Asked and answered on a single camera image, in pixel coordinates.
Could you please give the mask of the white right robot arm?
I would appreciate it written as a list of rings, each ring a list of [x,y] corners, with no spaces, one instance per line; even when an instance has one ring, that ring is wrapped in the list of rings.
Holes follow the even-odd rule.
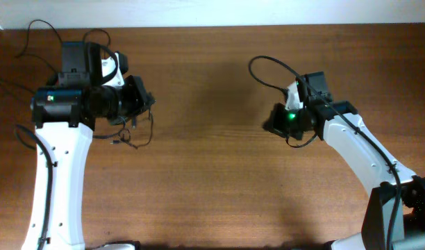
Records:
[[[323,249],[425,249],[425,177],[400,163],[348,102],[334,102],[323,72],[304,74],[284,91],[266,131],[301,140],[304,132],[334,148],[369,196],[362,229]]]

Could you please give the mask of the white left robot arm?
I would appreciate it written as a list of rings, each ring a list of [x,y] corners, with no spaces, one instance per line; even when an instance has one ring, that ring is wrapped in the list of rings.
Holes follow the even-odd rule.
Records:
[[[108,135],[131,145],[138,116],[155,103],[128,59],[95,42],[65,42],[62,69],[31,99],[37,168],[24,249],[84,249],[82,200],[85,164],[99,118],[118,127]]]

